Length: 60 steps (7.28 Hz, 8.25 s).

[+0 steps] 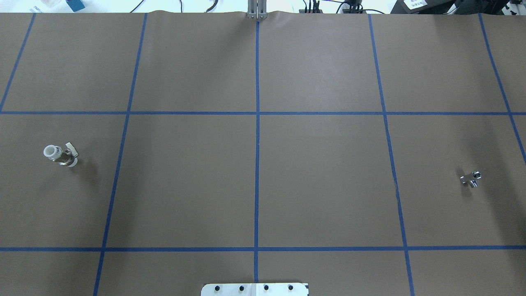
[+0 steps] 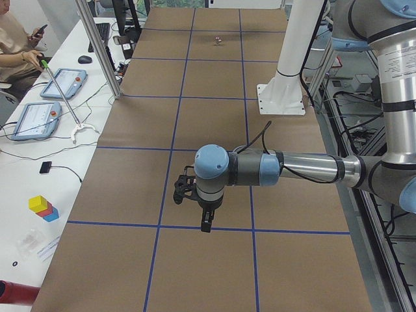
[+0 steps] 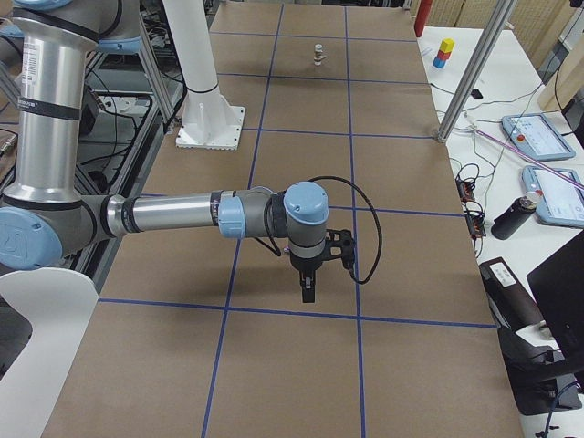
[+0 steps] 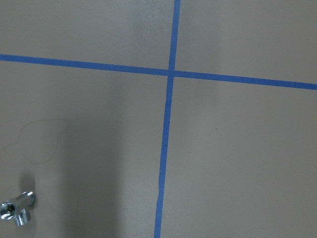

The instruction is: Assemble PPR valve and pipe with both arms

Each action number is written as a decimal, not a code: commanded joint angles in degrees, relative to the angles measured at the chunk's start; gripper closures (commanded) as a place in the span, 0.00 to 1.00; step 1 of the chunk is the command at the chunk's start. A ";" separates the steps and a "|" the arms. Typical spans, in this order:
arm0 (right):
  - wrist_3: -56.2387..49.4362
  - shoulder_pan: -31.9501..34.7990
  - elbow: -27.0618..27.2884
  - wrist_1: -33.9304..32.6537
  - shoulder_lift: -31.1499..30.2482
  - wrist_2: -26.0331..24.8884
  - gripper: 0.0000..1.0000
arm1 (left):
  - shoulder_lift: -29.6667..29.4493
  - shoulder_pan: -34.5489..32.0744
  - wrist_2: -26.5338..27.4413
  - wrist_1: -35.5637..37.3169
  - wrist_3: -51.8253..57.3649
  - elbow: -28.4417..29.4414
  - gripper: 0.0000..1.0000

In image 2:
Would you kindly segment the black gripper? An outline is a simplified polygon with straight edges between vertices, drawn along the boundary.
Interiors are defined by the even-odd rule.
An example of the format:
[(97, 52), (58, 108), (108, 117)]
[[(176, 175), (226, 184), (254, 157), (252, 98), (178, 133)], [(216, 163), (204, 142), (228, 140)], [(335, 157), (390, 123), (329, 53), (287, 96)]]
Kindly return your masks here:
[(222, 198), (214, 201), (198, 200), (199, 206), (203, 209), (201, 217), (201, 230), (203, 232), (208, 232), (208, 227), (210, 228), (212, 226), (215, 210), (221, 206), (222, 201)]

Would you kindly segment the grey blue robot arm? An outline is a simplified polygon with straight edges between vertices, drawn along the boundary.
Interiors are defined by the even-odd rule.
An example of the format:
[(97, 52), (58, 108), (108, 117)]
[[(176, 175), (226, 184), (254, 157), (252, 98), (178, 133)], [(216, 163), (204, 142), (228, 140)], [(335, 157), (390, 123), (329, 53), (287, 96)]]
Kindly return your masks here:
[(201, 230), (211, 230), (226, 186), (271, 186), (280, 177), (343, 183), (415, 212), (415, 2), (338, 1), (335, 49), (369, 46), (376, 54), (387, 151), (381, 157), (345, 158), (265, 149), (228, 152), (215, 144), (195, 156), (192, 190), (203, 209)]

